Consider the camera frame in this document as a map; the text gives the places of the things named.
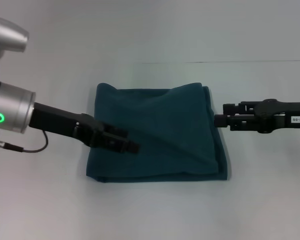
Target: dark green towel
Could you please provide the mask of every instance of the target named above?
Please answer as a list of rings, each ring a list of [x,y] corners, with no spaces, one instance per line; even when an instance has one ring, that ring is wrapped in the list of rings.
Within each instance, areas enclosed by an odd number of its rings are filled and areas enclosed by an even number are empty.
[[[103,183],[226,180],[208,87],[115,89],[101,83],[94,117],[129,131],[139,154],[92,148],[86,175]]]

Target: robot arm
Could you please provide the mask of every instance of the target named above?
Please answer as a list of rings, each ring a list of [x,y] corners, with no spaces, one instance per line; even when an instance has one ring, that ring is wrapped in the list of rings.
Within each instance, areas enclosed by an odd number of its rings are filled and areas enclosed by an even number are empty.
[[[0,58],[4,51],[24,52],[28,38],[27,31],[0,18]],[[140,146],[128,139],[127,131],[87,114],[74,114],[36,103],[35,99],[35,92],[0,82],[0,129],[24,133],[30,126],[78,139],[91,148],[138,153]],[[18,152],[23,149],[2,141],[0,147]]]
[[[214,116],[216,128],[230,126],[231,131],[257,131],[269,134],[276,129],[300,129],[300,102],[242,101],[224,104],[223,115]]]

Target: black cable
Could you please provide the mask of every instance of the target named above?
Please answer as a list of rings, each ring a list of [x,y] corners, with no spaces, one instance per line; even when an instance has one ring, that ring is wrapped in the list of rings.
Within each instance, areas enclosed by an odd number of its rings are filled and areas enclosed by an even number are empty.
[[[49,139],[48,139],[47,133],[45,131],[42,131],[42,132],[43,132],[43,135],[45,137],[45,145],[44,145],[44,147],[42,147],[38,150],[24,150],[23,147],[12,145],[12,144],[7,143],[7,142],[5,142],[4,145],[0,146],[0,147],[3,148],[3,149],[16,151],[16,152],[20,152],[20,153],[29,153],[29,154],[39,153],[39,152],[45,150],[48,147],[48,144],[49,144]]]

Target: teal cloth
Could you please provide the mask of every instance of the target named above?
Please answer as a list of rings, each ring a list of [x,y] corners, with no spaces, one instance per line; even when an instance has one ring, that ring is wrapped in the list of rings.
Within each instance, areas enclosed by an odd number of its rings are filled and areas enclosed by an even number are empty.
[[[209,89],[116,89],[98,85],[95,119],[129,131],[139,154],[90,150],[86,175],[103,183],[226,180]]]

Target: white background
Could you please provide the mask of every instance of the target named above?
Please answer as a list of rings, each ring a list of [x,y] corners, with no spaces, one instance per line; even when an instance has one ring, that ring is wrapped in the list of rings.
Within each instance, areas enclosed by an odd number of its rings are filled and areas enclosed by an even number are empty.
[[[300,102],[300,0],[0,0],[30,31],[0,81],[37,102],[93,114],[96,86],[209,86],[222,104]],[[102,184],[85,176],[89,148],[48,134],[38,154],[0,149],[0,240],[300,239],[300,129],[222,134],[223,182]],[[40,131],[1,131],[27,149]]]

